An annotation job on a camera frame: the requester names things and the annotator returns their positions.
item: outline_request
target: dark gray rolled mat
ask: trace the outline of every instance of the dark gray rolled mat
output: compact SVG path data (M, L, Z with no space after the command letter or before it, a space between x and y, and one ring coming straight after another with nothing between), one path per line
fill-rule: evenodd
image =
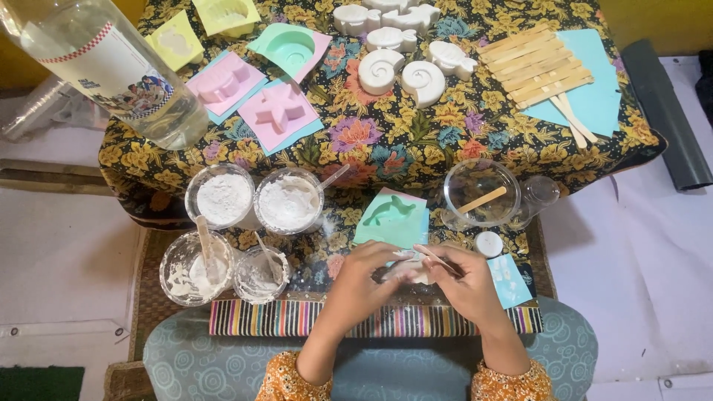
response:
M710 167L651 42L630 44L621 55L649 125L669 142L663 158L674 187L687 191L713 184Z

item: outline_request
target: clear glass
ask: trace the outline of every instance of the clear glass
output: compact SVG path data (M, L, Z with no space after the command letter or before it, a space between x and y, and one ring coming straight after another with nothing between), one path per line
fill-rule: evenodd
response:
M200 238L198 238L197 230L190 231L189 233L183 234L182 236L176 238L176 240L168 246L168 249L163 254L161 266L159 267L161 288L163 289L163 292L178 305L204 305L217 298L223 291L230 288L230 285L232 284L232 279L235 275L236 262L240 258L240 252L230 246L230 243L228 243L222 235L216 233L215 231L209 231L209 234L213 241L222 245L222 249L224 250L222 255L216 255L216 257L224 258L227 261L225 279L223 279L221 285L216 286L215 292L210 297L204 298L198 294L175 296L171 293L169 288L169 285L171 285L171 283L169 283L169 277L176 273L176 270L179 267L183 270L190 271L193 266L193 262L195 262L197 258L202 258L202 248L200 246Z
M188 184L188 189L185 191L185 209L188 212L188 217L195 223L195 218L198 217L201 212L198 209L198 204L196 203L196 198L198 196L198 189L206 181L213 177L221 176L223 174L238 174L247 179L247 184L249 186L248 191L250 192L250 204L248 208L245 209L238 217L236 217L232 222L228 224L216 224L210 221L207 222L208 228L210 230L222 230L223 228L232 227L234 225L244 229L244 230L258 230L262 227L260 222L255 216L255 210L252 207L252 199L255 194L255 184L252 182L252 177L248 172L235 164L231 163L219 163L213 166L208 166L198 172L193 179L190 180Z
M506 193L465 213L458 212L481 196L504 186ZM441 220L455 231L473 227L494 227L513 217L520 206L520 187L515 176L502 164L485 158L472 158L456 164L443 185L446 207Z
M275 181L285 176L295 176L304 178L308 183L314 186L314 189L317 192L317 196L319 198L319 204L317 206L317 210L314 212L314 216L312 216L309 222L303 227L294 230L286 230L283 227L279 227L275 222L266 221L265 217L260 212L260 196L262 189L265 187L265 185L267 185L267 183L274 183ZM319 184L320 182L317 177L314 176L314 174L302 168L286 167L281 168L277 171L273 171L271 174L265 177L264 180L262 180L260 186L257 187L257 191L255 191L255 199L252 203L255 206L255 215L257 215L257 219L260 220L260 222L262 223L262 225L265 226L266 229L276 234L290 235L297 233L313 233L314 231L319 230L319 228L322 227L323 223L322 209L324 208L324 191L319 191Z
M235 267L232 289L235 291L235 294L240 297L240 299L246 300L253 305L268 303L276 300L282 291L284 291L284 288L287 287L289 278L292 277L292 265L289 264L284 254L272 246L266 245L265 247L271 253L270 257L272 257L273 260L279 259L282 264L282 283L280 283L275 291L271 293L264 293L255 290L255 282L251 274L252 264L250 261L263 254L260 246L254 246L246 250L238 260Z
M6 34L35 59L71 54L89 44L111 22L173 87L173 95L155 113L143 118L120 119L170 151L188 148L205 135L208 127L205 107L111 0L0 0L0 19ZM81 87L79 82L69 83Z
M520 208L508 223L508 228L515 231L527 227L533 217L560 198L560 187L549 177L530 177L521 187L523 199Z

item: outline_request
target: yellow silicone mold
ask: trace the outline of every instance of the yellow silicone mold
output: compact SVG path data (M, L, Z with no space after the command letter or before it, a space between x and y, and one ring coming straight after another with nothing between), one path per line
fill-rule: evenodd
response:
M252 0L193 0L208 36L223 34L237 38L249 34L260 20Z
M159 26L144 39L161 59L174 71L188 63L203 60L203 45L193 32L185 10Z

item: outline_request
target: yellow wall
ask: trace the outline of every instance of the yellow wall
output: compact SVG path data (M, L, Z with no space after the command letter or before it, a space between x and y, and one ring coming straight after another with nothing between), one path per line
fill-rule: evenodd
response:
M146 0L113 0L114 4L126 15L134 26L143 13ZM48 75L37 61L15 46L4 34L0 33L0 88L33 88Z
M713 49L713 0L599 0L619 49L648 38L660 56Z

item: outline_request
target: woven mat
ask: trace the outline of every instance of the woven mat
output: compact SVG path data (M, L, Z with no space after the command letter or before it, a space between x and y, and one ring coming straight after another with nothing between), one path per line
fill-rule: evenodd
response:
M535 287L538 295L557 298L552 273L547 262L545 242L542 237L540 220L535 218L525 230L530 249ZM148 397L145 386L148 376L141 364L146 338L158 323L179 310L185 309L166 297L158 280L158 268L163 253L182 231L149 230L143 244L140 271L136 276L129 362L112 365L106 374L105 401L153 400ZM232 291L226 291L218 299L233 299Z

